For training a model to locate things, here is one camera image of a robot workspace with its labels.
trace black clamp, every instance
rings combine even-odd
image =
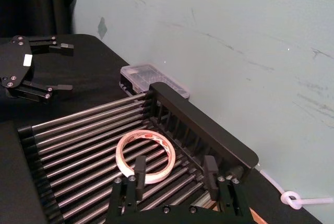
[[[113,182],[112,193],[105,223],[113,223],[114,218],[133,214],[137,211],[137,201],[142,200],[146,176],[146,156],[139,156],[135,162],[135,175],[128,178],[116,178]]]
[[[48,103],[56,93],[68,94],[71,85],[46,86],[31,82],[34,74],[33,55],[60,53],[73,56],[74,46],[60,45],[56,36],[15,36],[7,44],[0,45],[0,85],[11,98],[25,98]]]
[[[242,185],[237,177],[226,179],[219,174],[216,160],[213,156],[204,157],[205,184],[213,201],[217,201],[220,212],[228,216],[243,216],[253,220]]]

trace white tube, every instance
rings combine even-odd
[[[316,205],[316,204],[330,204],[334,203],[333,198],[315,198],[315,199],[301,199],[298,193],[294,191],[284,191],[284,189],[264,170],[260,170],[262,174],[276,189],[282,194],[281,201],[286,205],[290,205],[293,209],[301,209],[303,205]]]

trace black plastic frame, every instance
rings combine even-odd
[[[251,149],[167,84],[162,82],[152,84],[150,95],[153,98],[151,106],[153,124],[184,150],[199,167],[202,168],[204,155],[210,154],[215,156],[219,167],[224,172],[241,166],[244,173],[239,179],[244,179],[258,164],[258,156]],[[188,140],[189,132],[195,134],[195,138],[190,141]],[[202,147],[203,152],[201,155],[196,155],[195,151],[199,146]]]

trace metal dish rack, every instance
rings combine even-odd
[[[135,129],[166,136],[177,159],[164,181],[147,185],[139,210],[165,204],[212,207],[202,181],[204,155],[215,157],[221,174],[241,181],[257,155],[164,83],[147,93],[18,130],[37,197],[49,223],[104,223],[112,182],[123,176],[115,162],[117,141]],[[147,172],[167,156],[156,143],[127,145],[126,161],[146,155]]]

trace roll of tape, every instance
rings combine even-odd
[[[116,163],[120,171],[126,176],[134,175],[134,170],[129,167],[125,162],[123,156],[123,148],[126,144],[129,144],[137,139],[151,139],[159,143],[166,151],[168,155],[168,164],[162,170],[156,173],[148,173],[145,176],[145,184],[153,184],[164,180],[173,170],[175,164],[175,150],[169,140],[167,140],[163,135],[158,134],[150,130],[135,130],[124,135],[118,142],[116,147]]]

